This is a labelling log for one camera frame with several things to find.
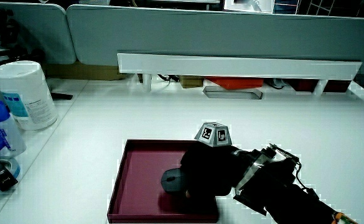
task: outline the red box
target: red box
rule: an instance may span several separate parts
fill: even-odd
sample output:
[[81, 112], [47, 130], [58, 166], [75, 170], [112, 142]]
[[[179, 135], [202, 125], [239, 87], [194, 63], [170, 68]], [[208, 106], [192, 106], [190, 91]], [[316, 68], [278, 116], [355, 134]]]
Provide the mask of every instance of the red box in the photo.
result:
[[127, 140], [108, 208], [110, 223], [216, 223], [215, 199], [205, 211], [189, 199], [169, 195], [162, 174], [180, 167], [186, 150], [196, 141]]
[[263, 78], [241, 78], [241, 77], [205, 77], [227, 90], [238, 90], [245, 88], [259, 88], [263, 86]]

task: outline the wire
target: wire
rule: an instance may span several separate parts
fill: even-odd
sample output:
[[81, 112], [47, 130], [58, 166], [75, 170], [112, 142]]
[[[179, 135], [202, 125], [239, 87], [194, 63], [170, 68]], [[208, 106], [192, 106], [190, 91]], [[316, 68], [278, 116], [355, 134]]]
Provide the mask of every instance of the wire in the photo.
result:
[[179, 78], [177, 78], [175, 75], [168, 75], [168, 77], [165, 77], [161, 74], [158, 74], [158, 76], [164, 80], [164, 81], [168, 81], [170, 82], [171, 80], [175, 81], [175, 82], [179, 82]]
[[298, 171], [296, 172], [296, 179], [298, 180], [298, 182], [302, 185], [302, 187], [304, 188], [304, 189], [308, 189], [302, 182], [301, 182], [301, 180], [299, 180], [299, 177], [298, 177], [298, 174], [299, 174], [299, 171], [301, 171], [301, 168], [302, 168], [302, 164], [301, 164], [301, 162], [298, 162], [297, 163], [298, 164], [298, 166], [299, 166], [299, 168], [298, 168]]
[[282, 87], [278, 87], [278, 86], [276, 86], [276, 85], [273, 85], [272, 83], [270, 83], [267, 79], [265, 79], [264, 80], [264, 82], [266, 83], [266, 84], [268, 84], [270, 87], [273, 87], [273, 88], [275, 88], [275, 89], [277, 89], [277, 90], [281, 90], [282, 88], [284, 88], [284, 86], [282, 86]]

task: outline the desk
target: desk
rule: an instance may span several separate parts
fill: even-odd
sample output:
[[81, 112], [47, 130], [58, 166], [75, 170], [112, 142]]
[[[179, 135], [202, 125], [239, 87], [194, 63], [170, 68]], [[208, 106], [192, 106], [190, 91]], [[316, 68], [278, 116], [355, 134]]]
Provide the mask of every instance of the desk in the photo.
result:
[[[271, 142], [291, 150], [301, 158], [302, 182], [326, 204], [364, 223], [364, 101], [338, 94], [312, 101], [292, 89], [281, 98], [208, 99], [202, 88], [156, 79], [146, 93], [137, 82], [88, 81], [69, 107], [58, 107], [66, 113], [50, 136], [36, 133], [43, 149], [23, 169], [0, 223], [107, 223], [126, 140], [193, 139], [206, 121], [227, 125], [241, 149]], [[217, 202], [219, 223], [272, 223], [231, 195]]]

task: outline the white canister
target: white canister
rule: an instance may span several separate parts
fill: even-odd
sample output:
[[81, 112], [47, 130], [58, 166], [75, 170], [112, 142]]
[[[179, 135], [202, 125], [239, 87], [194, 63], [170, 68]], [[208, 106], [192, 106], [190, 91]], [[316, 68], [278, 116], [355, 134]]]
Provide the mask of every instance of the white canister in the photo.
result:
[[18, 61], [1, 65], [0, 91], [21, 129], [38, 130], [56, 121], [57, 111], [39, 63]]

